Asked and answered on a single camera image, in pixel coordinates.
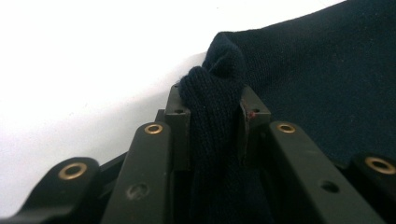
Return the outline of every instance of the grasped cloth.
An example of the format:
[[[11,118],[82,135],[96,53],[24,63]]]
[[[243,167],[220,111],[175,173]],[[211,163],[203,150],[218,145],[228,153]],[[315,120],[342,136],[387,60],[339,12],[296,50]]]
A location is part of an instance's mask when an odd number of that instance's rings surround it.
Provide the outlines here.
[[[191,223],[272,222],[257,173],[236,158],[244,84],[333,160],[363,151],[396,159],[395,12],[395,1],[347,1],[214,38],[179,88],[191,110]]]

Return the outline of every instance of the white surface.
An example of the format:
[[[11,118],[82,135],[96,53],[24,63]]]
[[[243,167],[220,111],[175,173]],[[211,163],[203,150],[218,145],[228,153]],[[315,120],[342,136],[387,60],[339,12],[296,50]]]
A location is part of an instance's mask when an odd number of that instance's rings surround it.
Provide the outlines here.
[[[58,162],[127,151],[217,32],[338,2],[0,1],[0,217]]]

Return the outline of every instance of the navy cloth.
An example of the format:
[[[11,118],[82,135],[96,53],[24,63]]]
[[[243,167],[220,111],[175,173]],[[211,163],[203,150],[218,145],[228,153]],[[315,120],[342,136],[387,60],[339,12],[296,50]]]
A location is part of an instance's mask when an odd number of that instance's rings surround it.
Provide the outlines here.
[[[239,167],[236,112],[249,85],[277,120],[332,160],[396,159],[396,2],[347,1],[292,21],[219,33],[180,80],[191,110],[191,223],[271,223],[258,174]]]

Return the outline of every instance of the black bracket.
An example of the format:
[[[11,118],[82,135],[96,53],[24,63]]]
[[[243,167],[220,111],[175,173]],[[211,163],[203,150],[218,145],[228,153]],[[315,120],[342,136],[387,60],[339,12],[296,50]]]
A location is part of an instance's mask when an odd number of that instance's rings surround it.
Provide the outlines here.
[[[99,167],[54,166],[14,216],[0,223],[188,223],[193,166],[190,117],[174,85],[165,110],[131,148]],[[276,223],[394,223],[396,162],[366,153],[331,162],[296,124],[272,121],[250,87],[240,102],[238,159],[259,170]]]

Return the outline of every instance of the black plastic part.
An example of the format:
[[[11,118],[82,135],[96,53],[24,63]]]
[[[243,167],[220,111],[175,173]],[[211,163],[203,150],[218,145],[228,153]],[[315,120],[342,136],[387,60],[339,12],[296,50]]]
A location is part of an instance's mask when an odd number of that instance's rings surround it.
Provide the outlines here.
[[[149,125],[163,129],[147,133]],[[165,123],[137,129],[101,223],[170,222],[171,144],[171,129]]]
[[[300,127],[273,122],[263,142],[262,182],[276,223],[384,223]]]
[[[165,122],[171,127],[175,137],[174,171],[188,171],[191,169],[190,158],[190,110],[182,104],[178,94],[178,85],[172,86],[165,109]]]
[[[396,161],[390,158],[361,153],[352,159],[345,171],[348,180],[388,223],[396,222],[395,167]]]
[[[71,164],[85,164],[64,169]],[[93,223],[94,203],[101,191],[99,165],[90,158],[72,158],[54,166],[41,179],[14,216],[0,223]]]
[[[242,92],[240,108],[238,159],[242,166],[257,168],[260,162],[257,152],[259,138],[261,132],[270,123],[271,112],[249,86],[246,86]]]

